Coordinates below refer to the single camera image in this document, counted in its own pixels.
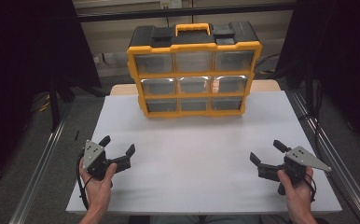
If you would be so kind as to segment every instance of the black curtain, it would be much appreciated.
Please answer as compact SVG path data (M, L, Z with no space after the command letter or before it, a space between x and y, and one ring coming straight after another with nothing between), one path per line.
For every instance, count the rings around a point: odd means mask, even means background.
M312 77L360 132L360 1L317 1L316 6L294 10L276 69L301 60L286 71L289 86L297 88L308 63Z
M73 85L62 77L100 86L81 25L48 20L75 16L71 0L0 1L0 168L27 124L33 95L48 91L51 77L61 89Z

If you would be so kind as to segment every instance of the white table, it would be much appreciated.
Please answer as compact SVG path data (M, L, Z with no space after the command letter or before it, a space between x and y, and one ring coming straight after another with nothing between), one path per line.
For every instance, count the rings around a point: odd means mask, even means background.
M254 152L277 165L273 145L312 148L283 91L252 92L242 116L148 119L136 95L107 96L92 141L110 135L107 158L136 152L132 168L113 178L108 212L119 215L268 214L286 212L278 182L257 176ZM340 211L324 173L315 170L314 212ZM66 211L83 214L78 185Z

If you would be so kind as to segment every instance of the metal rail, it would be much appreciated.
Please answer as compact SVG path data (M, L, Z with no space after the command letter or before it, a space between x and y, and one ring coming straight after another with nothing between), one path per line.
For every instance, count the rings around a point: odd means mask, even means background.
M244 12L263 12L263 11L284 11L293 10L301 7L316 7L314 1L294 2L294 3L277 3L277 4L257 4L236 7L189 7L189 8L172 8L166 10L145 10L119 13L91 13L80 14L76 17L56 17L42 18L38 20L46 22L91 22L91 21L121 21L147 18L164 18L164 17L181 17L196 15L212 14L229 14Z
M46 168L61 136L64 122L66 121L67 116L70 113L71 106L72 103L67 104L58 128L54 133L51 133L51 135L49 136L49 140L46 144L46 147L44 148L43 154L41 155L40 161L35 168L35 171L31 177L31 180L28 183L28 186L26 187L26 190L23 192L21 200L18 203L17 208L15 209L15 212L12 215L11 220L9 221L9 224L22 224L25 222L30 208L32 207L33 201L35 200L35 195L37 194L41 180L46 173Z
M299 109L302 111L304 115L308 114L308 110L305 106L305 100L299 92L293 92L293 97L296 100ZM310 125L313 132L316 131L316 119L308 118L308 124ZM325 131L320 127L317 131L318 133L318 141L322 145L322 149L324 150L325 154L331 161L331 164L336 170L340 180L342 181L345 188L350 193L355 205L357 206L360 212L360 186L358 185L357 181L354 179L352 174L349 172L348 168L346 167L343 160L340 158L337 150L334 148L332 143L329 141Z

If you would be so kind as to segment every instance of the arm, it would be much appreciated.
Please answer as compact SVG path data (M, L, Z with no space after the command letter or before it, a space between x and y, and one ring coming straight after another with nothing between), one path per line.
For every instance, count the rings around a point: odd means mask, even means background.
M84 183L90 180L91 175L88 174L81 167L83 165L83 160L81 160L79 166L79 172ZM87 211L87 214L82 218L80 224L83 223L99 223L104 213L107 210L108 204L110 203L111 197L111 179L116 173L117 165L111 164L106 171L105 177L102 181L92 178L86 187L88 201L90 208Z
M313 169L307 167L306 173L309 176L313 176ZM288 175L283 171L278 171L280 182L285 188L285 198L287 200L288 215L291 220L297 224L315 224L311 211L311 190L304 183L299 183L295 188L291 184L291 180ZM306 175L306 179L311 182L311 179Z

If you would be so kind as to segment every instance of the plastic drawer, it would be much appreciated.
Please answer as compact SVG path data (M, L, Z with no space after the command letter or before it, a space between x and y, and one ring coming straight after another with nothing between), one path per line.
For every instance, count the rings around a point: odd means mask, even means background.
M140 80L145 95L174 94L174 78L154 78Z
M249 70L253 52L243 51L218 51L215 53L215 71Z
M246 76L215 77L213 93L244 91L246 81Z
M208 98L185 98L179 99L182 111L207 110Z
M208 92L210 88L209 77L179 77L177 83L182 93Z
M175 53L177 72L206 72L212 70L213 53L193 51Z
M177 110L176 99L145 100L148 112L174 112Z
M213 110L239 110L242 104L242 97L213 97Z
M139 73L171 73L172 54L138 54L134 56Z

